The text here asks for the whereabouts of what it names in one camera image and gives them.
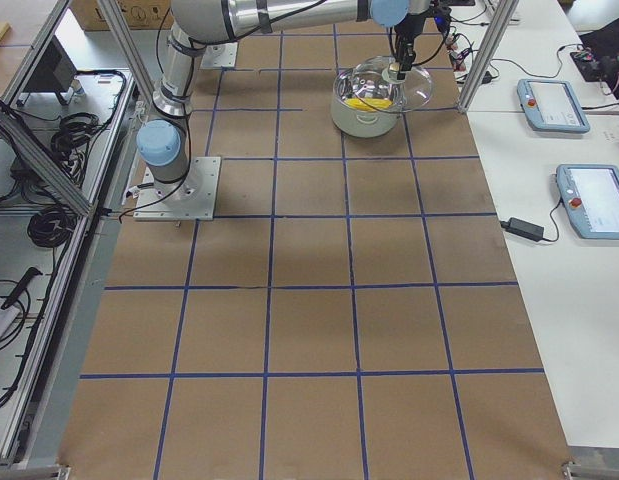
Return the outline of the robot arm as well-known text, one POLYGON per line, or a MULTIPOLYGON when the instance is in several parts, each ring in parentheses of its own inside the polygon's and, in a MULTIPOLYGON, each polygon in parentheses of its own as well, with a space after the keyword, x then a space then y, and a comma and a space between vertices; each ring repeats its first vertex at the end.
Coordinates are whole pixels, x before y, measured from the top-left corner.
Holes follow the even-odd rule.
POLYGON ((373 138, 393 127, 405 112, 405 84, 426 80, 416 62, 416 38, 433 7, 429 1, 174 1, 168 64, 153 92, 157 117, 137 135, 139 153, 153 176, 157 203, 173 217, 188 218, 210 203, 217 183, 203 175, 193 159, 190 97, 207 49, 236 43, 254 33, 371 20, 393 31, 396 43, 388 57, 366 60, 339 75, 331 115, 343 132, 373 138))

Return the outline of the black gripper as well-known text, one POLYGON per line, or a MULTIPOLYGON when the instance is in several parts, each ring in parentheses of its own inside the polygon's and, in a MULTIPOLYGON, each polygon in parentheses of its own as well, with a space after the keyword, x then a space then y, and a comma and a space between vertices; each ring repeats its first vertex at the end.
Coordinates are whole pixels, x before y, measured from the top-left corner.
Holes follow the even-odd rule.
POLYGON ((406 72, 411 71, 416 63, 415 39, 422 34, 424 25, 424 13, 408 13, 400 23, 393 27, 395 34, 393 49, 396 53, 394 70, 397 81, 404 81, 406 72))

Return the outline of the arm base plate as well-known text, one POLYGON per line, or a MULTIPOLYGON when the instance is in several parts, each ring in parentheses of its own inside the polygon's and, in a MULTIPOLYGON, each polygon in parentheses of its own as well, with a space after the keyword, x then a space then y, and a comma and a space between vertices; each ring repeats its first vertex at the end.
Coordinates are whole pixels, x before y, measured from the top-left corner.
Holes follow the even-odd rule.
POLYGON ((220 157, 195 157, 184 183, 164 199, 179 183, 171 186, 156 183, 146 167, 143 182, 152 186, 139 192, 133 218, 138 221, 213 220, 220 170, 220 157))
POLYGON ((207 46, 200 63, 200 69, 233 69, 237 62, 237 52, 237 42, 207 46))

